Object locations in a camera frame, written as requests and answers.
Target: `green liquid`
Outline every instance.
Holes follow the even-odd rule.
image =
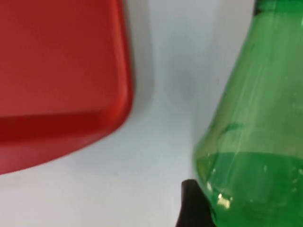
[[[195,164],[218,227],[303,227],[303,159],[217,153]]]

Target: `green plastic bottle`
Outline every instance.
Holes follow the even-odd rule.
[[[303,0],[256,2],[193,160],[217,227],[303,227]]]

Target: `black object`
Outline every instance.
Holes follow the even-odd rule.
[[[176,227],[215,227],[209,203],[196,180],[182,182],[182,205]]]

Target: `white surface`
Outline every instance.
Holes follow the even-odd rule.
[[[0,176],[2,226],[175,225],[193,144],[210,121],[253,1],[126,3],[137,80],[130,119],[70,156]]]

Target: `red tray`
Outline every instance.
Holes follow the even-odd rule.
[[[1,0],[0,31],[0,174],[124,122],[133,93],[120,0]]]

